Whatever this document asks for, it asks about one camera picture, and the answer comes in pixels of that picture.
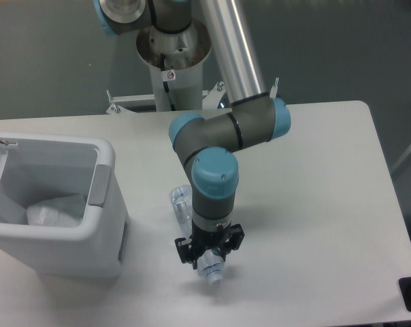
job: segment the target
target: light blue joint cap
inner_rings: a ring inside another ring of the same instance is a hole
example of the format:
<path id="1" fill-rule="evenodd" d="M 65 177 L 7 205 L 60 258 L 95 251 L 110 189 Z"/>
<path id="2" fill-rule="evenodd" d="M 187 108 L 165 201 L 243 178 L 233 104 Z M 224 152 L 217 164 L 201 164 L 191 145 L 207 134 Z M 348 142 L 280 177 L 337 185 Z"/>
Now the light blue joint cap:
<path id="1" fill-rule="evenodd" d="M 103 30 L 105 31 L 105 34 L 107 36 L 114 36 L 116 35 L 115 32 L 110 28 L 109 24 L 105 21 L 103 12 L 101 11 L 101 7 L 99 6 L 99 0 L 94 0 L 94 6 L 95 6 L 95 11 L 97 12 L 98 19 L 101 23 L 101 26 L 103 27 Z"/>
<path id="2" fill-rule="evenodd" d="M 186 114 L 181 114 L 177 118 L 175 118 L 171 125 L 169 126 L 169 138 L 172 142 L 172 147 L 174 147 L 176 137 L 181 129 L 189 122 L 193 121 L 194 119 L 202 119 L 204 118 L 200 114 L 195 114 L 194 112 L 187 112 Z"/>
<path id="3" fill-rule="evenodd" d="M 290 112 L 285 102 L 279 97 L 272 99 L 272 101 L 275 104 L 275 127 L 270 140 L 285 135 L 291 126 Z"/>
<path id="4" fill-rule="evenodd" d="M 222 200 L 233 195 L 239 183 L 239 164 L 224 148 L 206 148 L 192 165 L 192 182 L 208 198 Z"/>

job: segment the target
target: white table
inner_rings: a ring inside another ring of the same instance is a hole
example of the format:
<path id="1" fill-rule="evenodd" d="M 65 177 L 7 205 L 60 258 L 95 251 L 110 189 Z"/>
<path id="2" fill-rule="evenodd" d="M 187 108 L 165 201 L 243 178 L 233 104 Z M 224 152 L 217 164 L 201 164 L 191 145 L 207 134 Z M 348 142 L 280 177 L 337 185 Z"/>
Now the white table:
<path id="1" fill-rule="evenodd" d="M 116 150 L 132 218 L 117 280 L 37 275 L 0 251 L 0 326 L 339 326 L 411 320 L 408 239 L 367 106 L 290 106 L 285 137 L 236 156 L 246 237 L 211 290 L 181 264 L 168 192 L 187 182 L 176 113 L 0 121 L 0 131 L 98 136 Z M 211 116 L 216 112 L 206 112 Z"/>

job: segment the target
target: white plastic bag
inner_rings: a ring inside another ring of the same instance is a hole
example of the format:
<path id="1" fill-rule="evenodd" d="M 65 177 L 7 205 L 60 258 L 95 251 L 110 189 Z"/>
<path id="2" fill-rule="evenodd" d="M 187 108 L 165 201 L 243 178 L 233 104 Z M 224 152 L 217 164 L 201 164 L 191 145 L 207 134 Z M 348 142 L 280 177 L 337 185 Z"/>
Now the white plastic bag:
<path id="1" fill-rule="evenodd" d="M 27 208 L 29 225 L 77 227 L 82 223 L 86 200 L 82 194 L 38 202 Z"/>

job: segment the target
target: plastic bottle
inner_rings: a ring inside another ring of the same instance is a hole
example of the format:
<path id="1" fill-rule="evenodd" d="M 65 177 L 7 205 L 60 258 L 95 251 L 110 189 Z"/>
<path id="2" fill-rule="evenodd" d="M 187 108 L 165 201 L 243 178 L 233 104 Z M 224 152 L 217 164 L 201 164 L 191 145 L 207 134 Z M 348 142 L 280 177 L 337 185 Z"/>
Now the plastic bottle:
<path id="1" fill-rule="evenodd" d="M 192 187 L 183 185 L 176 187 L 169 193 L 169 198 L 176 214 L 178 225 L 186 239 L 192 234 Z M 197 272 L 201 277 L 206 277 L 210 285 L 223 280 L 222 271 L 224 260 L 216 255 L 216 250 L 209 249 L 197 260 Z"/>

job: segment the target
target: warning sticker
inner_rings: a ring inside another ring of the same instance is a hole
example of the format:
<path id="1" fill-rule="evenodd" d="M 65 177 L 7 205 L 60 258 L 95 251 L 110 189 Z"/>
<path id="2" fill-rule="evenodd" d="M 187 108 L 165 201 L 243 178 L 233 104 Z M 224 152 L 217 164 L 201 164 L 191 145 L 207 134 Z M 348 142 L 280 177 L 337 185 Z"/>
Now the warning sticker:
<path id="1" fill-rule="evenodd" d="M 171 80 L 176 79 L 176 71 L 171 69 L 171 70 L 165 70 L 162 72 L 162 80 L 163 82 L 169 82 Z"/>

